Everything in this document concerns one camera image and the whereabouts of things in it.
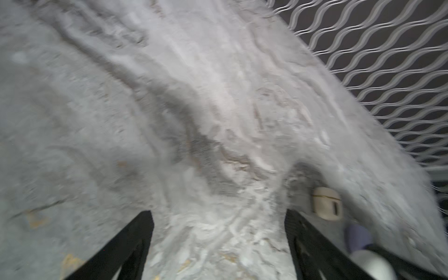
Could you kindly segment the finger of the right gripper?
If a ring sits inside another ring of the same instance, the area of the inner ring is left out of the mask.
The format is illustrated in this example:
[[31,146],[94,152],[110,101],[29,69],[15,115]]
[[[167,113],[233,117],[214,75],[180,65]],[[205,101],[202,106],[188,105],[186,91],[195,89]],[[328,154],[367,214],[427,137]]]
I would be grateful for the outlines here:
[[401,259],[378,245],[367,245],[366,250],[385,258],[394,268],[399,280],[446,280],[445,276],[434,274],[414,263]]

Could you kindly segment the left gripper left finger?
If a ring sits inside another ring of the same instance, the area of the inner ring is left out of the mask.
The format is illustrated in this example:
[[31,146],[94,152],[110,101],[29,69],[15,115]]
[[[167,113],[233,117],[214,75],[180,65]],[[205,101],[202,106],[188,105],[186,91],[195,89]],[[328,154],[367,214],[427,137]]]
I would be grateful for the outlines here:
[[140,212],[68,280],[140,280],[151,246],[154,220],[150,211]]

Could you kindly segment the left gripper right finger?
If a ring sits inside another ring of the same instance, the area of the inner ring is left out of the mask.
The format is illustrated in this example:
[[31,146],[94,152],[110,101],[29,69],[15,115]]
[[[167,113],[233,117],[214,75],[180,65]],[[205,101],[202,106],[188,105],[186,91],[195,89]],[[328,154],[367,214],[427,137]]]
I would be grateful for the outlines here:
[[372,279],[299,212],[288,209],[284,226],[297,279]]

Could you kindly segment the white round charging case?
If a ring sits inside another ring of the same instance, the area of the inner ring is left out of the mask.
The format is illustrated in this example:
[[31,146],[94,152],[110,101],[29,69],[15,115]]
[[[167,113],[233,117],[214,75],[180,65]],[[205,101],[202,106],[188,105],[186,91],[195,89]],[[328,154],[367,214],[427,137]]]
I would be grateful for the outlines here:
[[398,279],[392,265],[375,252],[358,250],[351,253],[350,259],[375,280]]

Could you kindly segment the purple round charging case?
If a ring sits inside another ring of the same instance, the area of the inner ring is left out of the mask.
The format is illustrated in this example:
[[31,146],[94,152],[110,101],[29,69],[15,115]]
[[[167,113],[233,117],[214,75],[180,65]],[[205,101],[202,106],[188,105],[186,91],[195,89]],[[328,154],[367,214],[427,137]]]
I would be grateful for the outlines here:
[[349,253],[363,250],[373,243],[371,233],[359,224],[349,224],[345,229],[345,244]]

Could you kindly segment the cream earbud charging case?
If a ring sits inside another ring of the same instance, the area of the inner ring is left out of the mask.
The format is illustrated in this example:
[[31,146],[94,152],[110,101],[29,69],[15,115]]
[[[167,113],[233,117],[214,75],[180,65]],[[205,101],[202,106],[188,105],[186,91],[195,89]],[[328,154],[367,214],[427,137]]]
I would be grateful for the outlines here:
[[313,190],[313,211],[327,221],[340,221],[343,218],[341,196],[328,187],[317,187]]

